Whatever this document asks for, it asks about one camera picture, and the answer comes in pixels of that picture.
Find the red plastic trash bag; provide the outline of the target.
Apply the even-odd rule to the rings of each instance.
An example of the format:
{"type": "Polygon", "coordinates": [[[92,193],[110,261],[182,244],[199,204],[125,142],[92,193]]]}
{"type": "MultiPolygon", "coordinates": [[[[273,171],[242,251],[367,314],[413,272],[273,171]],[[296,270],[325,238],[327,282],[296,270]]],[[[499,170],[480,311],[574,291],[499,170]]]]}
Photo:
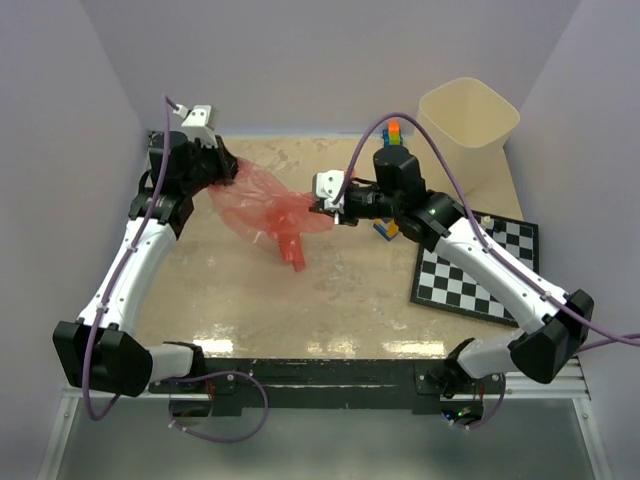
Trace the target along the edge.
{"type": "Polygon", "coordinates": [[[333,228],[333,220],[310,211],[309,193],[292,191],[267,169],[240,158],[231,184],[207,188],[227,227],[243,240],[279,257],[296,272],[305,269],[302,236],[333,228]]]}

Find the cream plastic trash bin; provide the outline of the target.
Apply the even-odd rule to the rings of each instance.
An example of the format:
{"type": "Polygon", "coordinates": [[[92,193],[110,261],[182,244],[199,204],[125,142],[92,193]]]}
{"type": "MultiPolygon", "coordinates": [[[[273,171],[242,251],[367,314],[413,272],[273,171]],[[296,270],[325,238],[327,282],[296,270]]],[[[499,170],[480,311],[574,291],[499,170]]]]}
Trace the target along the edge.
{"type": "Polygon", "coordinates": [[[495,173],[520,113],[483,82],[461,77],[424,94],[417,120],[468,195],[495,173]]]}

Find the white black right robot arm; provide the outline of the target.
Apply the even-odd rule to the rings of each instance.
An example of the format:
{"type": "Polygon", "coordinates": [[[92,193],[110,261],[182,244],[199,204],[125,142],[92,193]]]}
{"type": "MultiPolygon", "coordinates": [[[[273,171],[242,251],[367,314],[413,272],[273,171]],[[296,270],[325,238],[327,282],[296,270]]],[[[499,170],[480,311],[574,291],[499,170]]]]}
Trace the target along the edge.
{"type": "Polygon", "coordinates": [[[509,335],[458,345],[435,374],[443,394],[469,392],[481,378],[508,372],[551,383],[585,342],[587,328],[577,319],[591,317],[593,299],[543,279],[480,230],[459,202],[428,189],[418,159],[407,148],[381,148],[373,165],[373,181],[342,170],[315,174],[311,211],[338,225],[394,219],[402,235],[469,275],[518,326],[509,335]]]}

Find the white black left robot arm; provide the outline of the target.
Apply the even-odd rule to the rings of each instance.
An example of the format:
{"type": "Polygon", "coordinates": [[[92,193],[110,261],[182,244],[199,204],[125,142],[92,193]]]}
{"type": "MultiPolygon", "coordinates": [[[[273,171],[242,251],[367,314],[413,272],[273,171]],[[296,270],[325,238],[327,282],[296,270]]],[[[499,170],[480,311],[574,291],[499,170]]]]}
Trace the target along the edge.
{"type": "Polygon", "coordinates": [[[108,273],[74,321],[61,321],[53,344],[69,384],[136,397],[167,379],[185,392],[207,380],[201,348],[166,341],[145,347],[134,337],[143,300],[194,211],[194,196],[226,186],[238,159],[215,136],[211,146],[178,131],[149,137],[150,167],[138,183],[124,239],[108,273]]]}

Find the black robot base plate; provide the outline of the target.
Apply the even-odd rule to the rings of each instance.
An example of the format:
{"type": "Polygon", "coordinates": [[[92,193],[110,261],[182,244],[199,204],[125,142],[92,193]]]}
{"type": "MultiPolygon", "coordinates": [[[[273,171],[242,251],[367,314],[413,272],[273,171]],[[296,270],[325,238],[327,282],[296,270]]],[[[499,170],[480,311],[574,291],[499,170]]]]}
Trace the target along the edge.
{"type": "Polygon", "coordinates": [[[480,400],[497,395],[502,383],[496,374],[454,387],[434,359],[252,359],[206,358],[198,375],[218,378],[186,382],[155,381],[153,394],[172,400],[213,395],[213,414],[237,416],[243,408],[260,408],[263,398],[244,376],[264,388],[272,409],[389,409],[438,415],[444,407],[471,408],[481,414],[480,400]]]}

